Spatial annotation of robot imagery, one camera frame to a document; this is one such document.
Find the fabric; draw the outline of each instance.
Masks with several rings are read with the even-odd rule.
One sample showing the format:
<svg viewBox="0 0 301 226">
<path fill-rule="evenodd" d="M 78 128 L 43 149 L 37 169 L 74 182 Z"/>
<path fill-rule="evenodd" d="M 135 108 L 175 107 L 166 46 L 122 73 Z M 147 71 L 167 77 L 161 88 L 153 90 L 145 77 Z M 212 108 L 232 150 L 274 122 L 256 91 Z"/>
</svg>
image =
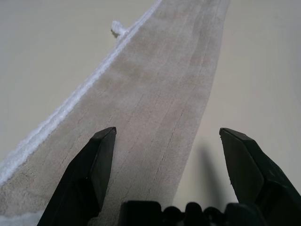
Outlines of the fabric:
<svg viewBox="0 0 301 226">
<path fill-rule="evenodd" d="M 164 0 L 63 122 L 1 187 L 0 213 L 45 209 L 95 132 L 116 126 L 99 218 L 116 225 L 127 200 L 172 204 L 208 101 L 228 0 Z"/>
</svg>

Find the white trim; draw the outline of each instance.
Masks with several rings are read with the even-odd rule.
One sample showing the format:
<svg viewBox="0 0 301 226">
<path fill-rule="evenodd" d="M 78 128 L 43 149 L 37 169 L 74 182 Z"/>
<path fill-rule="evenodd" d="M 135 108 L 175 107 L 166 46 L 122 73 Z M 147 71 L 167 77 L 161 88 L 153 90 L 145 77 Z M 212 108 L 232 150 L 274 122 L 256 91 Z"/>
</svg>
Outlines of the white trim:
<svg viewBox="0 0 301 226">
<path fill-rule="evenodd" d="M 37 213 L 25 213 L 20 216 L 5 217 L 0 216 L 1 226 L 35 226 L 38 224 L 41 216 L 43 215 L 43 210 Z"/>
<path fill-rule="evenodd" d="M 125 34 L 125 37 L 120 39 L 120 42 L 117 42 L 113 51 L 104 59 L 96 70 L 76 88 L 76 90 L 52 113 L 51 116 L 21 141 L 17 148 L 10 152 L 8 157 L 0 163 L 0 187 L 5 184 L 15 170 L 26 161 L 28 156 L 32 154 L 48 135 L 64 120 L 68 113 L 78 103 L 80 98 L 92 87 L 94 82 L 99 79 L 131 38 L 137 33 L 141 25 L 143 25 L 157 9 L 161 1 L 162 0 L 157 0 L 155 4 L 128 29 L 129 33 Z"/>
</svg>

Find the beige background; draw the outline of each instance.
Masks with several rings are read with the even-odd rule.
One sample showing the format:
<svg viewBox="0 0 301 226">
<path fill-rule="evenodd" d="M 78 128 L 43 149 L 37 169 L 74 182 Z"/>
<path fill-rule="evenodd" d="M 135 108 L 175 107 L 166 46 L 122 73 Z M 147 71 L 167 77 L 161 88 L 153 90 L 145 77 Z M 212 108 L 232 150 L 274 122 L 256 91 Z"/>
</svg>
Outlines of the beige background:
<svg viewBox="0 0 301 226">
<path fill-rule="evenodd" d="M 112 49 L 154 0 L 0 2 L 0 161 Z M 232 0 L 212 93 L 174 204 L 235 201 L 218 131 L 254 138 L 301 191 L 301 2 Z"/>
<path fill-rule="evenodd" d="M 301 192 L 301 1 L 231 0 L 211 96 L 174 205 L 236 201 L 220 127 L 246 133 Z"/>
<path fill-rule="evenodd" d="M 107 56 L 112 21 L 129 27 L 154 2 L 0 1 L 0 161 Z"/>
</svg>

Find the white towel edge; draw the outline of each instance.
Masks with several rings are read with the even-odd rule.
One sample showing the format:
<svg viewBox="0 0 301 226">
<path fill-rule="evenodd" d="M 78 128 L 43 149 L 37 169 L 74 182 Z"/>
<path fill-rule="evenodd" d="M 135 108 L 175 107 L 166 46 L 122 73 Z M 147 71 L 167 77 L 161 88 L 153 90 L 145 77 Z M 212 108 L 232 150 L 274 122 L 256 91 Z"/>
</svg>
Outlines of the white towel edge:
<svg viewBox="0 0 301 226">
<path fill-rule="evenodd" d="M 54 129 L 65 119 L 69 112 L 78 103 L 80 98 L 92 87 L 95 81 L 106 71 L 114 59 L 129 43 L 138 29 L 150 18 L 158 8 L 162 0 L 157 0 L 128 30 L 129 33 L 118 41 L 111 53 L 100 63 L 95 71 L 80 84 L 74 92 L 59 106 L 45 121 L 33 130 L 15 150 L 11 151 L 7 158 L 0 163 L 0 187 L 3 186 L 13 173 L 26 159 L 34 153 L 37 147 L 54 131 Z"/>
</svg>

